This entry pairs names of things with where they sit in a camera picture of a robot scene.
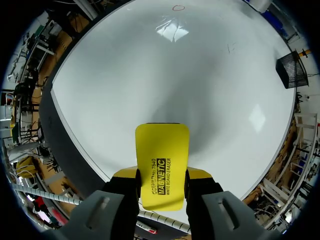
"red marker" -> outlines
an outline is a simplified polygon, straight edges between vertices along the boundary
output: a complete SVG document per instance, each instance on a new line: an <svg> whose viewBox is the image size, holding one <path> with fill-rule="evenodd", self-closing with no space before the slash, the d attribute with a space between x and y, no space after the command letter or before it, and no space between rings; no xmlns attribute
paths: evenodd
<svg viewBox="0 0 320 240"><path fill-rule="evenodd" d="M143 222L136 221L136 225L139 228L142 228L143 230L146 230L147 232L149 232L151 234L157 234L157 229L154 229L153 227L150 227L150 226L144 224Z"/></svg>

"wire basket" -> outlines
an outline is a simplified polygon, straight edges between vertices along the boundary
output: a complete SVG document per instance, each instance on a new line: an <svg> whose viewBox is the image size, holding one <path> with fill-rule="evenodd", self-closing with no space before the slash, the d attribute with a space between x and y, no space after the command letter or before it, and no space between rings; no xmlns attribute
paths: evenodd
<svg viewBox="0 0 320 240"><path fill-rule="evenodd" d="M306 69L297 51L279 58L275 69L286 89L309 85Z"/></svg>

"white spiral cable wrap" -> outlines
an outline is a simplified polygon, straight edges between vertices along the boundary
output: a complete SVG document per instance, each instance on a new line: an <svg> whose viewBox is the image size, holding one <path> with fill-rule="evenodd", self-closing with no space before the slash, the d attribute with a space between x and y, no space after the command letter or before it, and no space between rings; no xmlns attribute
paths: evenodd
<svg viewBox="0 0 320 240"><path fill-rule="evenodd" d="M53 193L46 192L46 191L41 191L38 189L33 189L31 187L22 186L22 185L18 185L15 183L11 183L11 186L16 191L20 191L20 192L24 192L24 193L28 193L28 194L33 194L33 195L40 196L40 197L43 197L46 199L64 202L67 204L79 205L82 202L79 199L70 198L70 197L66 197L66 196L60 196L57 194L53 194ZM156 214L154 212L142 211L142 210L140 210L138 216L145 218L145 219L151 219L153 221L167 225L171 228L180 230L180 231L185 232L187 234L191 234L190 226L188 224L171 219L169 217L165 217L165 216Z"/></svg>
<svg viewBox="0 0 320 240"><path fill-rule="evenodd" d="M142 217L142 218L146 218L146 219L151 219L153 221L156 221L156 222L159 222L161 224L167 225L167 226L169 226L171 228L180 230L180 231L185 232L187 234L191 234L190 226L188 224L185 224L183 222L171 219L169 217L165 217L165 216L156 214L154 212L142 211L142 210L140 210L138 216Z"/></svg>
<svg viewBox="0 0 320 240"><path fill-rule="evenodd" d="M46 192L46 191L41 191L38 189L33 189L31 187L27 187L27 186L22 186L22 185L18 185L15 183L11 183L11 186L14 190L16 191L20 191L20 192L24 192L24 193L28 193L28 194L33 194L36 196L40 196L46 199L51 199L51 200L55 200L55 201L59 201L59 202L64 202L67 204L74 204L74 205L79 205L82 201L79 199L75 199L75 198L70 198L70 197L66 197L66 196L60 196L57 194L53 194L50 192Z"/></svg>

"red drawing mark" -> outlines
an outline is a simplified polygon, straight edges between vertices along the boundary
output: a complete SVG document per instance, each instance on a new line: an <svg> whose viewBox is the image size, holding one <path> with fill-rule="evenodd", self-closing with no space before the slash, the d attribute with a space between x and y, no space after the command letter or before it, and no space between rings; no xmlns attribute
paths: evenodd
<svg viewBox="0 0 320 240"><path fill-rule="evenodd" d="M172 8L172 11L182 11L184 10L186 7L185 6L182 6L182 5L175 5L173 8Z"/></svg>

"yellow eraser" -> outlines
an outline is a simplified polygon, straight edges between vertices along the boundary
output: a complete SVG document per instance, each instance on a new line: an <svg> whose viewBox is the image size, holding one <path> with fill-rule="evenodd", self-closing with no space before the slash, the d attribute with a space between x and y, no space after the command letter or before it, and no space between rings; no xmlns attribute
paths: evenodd
<svg viewBox="0 0 320 240"><path fill-rule="evenodd" d="M184 203L189 130L184 124L146 123L135 130L142 206L177 211Z"/></svg>

